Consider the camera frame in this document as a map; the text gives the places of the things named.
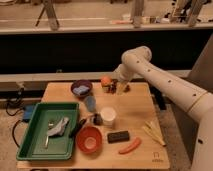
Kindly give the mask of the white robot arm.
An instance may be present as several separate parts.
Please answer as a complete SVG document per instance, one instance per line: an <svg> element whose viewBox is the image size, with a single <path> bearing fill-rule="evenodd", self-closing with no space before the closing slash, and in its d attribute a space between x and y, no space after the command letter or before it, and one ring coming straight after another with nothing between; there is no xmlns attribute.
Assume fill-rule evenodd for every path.
<svg viewBox="0 0 213 171"><path fill-rule="evenodd" d="M125 51L115 69L121 94L135 74L163 92L199 124L191 171L213 171L213 94L150 63L147 46Z"/></svg>

